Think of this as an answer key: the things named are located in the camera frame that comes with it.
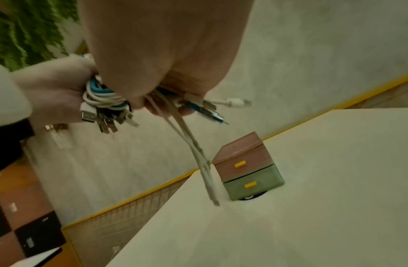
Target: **white wall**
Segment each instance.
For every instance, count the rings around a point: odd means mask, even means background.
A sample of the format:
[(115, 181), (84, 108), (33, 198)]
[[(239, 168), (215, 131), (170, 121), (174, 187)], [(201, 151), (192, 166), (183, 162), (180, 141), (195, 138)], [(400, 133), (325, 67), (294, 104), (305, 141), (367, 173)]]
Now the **white wall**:
[[(251, 131), (265, 137), (408, 74), (408, 0), (257, 0), (237, 59), (209, 97), (251, 99), (220, 108), (227, 125), (186, 118), (206, 154)], [(166, 123), (139, 111), (140, 128), (104, 135), (73, 124), (74, 147), (48, 133), (29, 154), (64, 224), (163, 184), (196, 167)]]

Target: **yellow drawer handle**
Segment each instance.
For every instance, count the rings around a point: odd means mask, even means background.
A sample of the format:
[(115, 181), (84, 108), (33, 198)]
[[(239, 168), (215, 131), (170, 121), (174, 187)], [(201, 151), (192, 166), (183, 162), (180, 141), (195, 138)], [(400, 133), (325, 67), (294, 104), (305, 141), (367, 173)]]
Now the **yellow drawer handle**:
[(245, 185), (245, 188), (256, 187), (256, 186), (257, 186), (257, 182), (252, 182), (252, 183), (247, 183)]
[(246, 165), (246, 161), (241, 161), (235, 164), (235, 168), (242, 167), (243, 165)]

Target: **green plant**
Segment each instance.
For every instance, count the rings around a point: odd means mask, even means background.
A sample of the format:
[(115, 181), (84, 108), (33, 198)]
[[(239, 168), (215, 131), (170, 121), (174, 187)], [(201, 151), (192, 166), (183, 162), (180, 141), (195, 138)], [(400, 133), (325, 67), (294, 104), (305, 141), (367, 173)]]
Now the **green plant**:
[(67, 54), (59, 24), (78, 22), (76, 0), (0, 0), (0, 64), (10, 71)]

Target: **green drawer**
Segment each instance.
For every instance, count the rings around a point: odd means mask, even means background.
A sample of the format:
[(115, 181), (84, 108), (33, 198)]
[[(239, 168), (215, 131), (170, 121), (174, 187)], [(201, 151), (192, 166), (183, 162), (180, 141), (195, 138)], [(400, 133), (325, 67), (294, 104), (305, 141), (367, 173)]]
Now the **green drawer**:
[(231, 200), (247, 198), (255, 194), (284, 185), (276, 165), (253, 172), (241, 178), (223, 184)]

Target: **hand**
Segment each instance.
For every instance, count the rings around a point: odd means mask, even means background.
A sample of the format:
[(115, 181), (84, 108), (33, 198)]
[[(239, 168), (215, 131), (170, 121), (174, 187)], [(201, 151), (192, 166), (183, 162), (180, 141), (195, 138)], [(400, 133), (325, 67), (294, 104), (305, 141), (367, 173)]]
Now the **hand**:
[(32, 104), (33, 128), (81, 121), (79, 108), (87, 81), (97, 73), (92, 59), (71, 55), (13, 72)]
[(85, 38), (104, 83), (137, 109), (158, 86), (202, 96), (214, 88), (236, 56), (252, 3), (78, 1)]

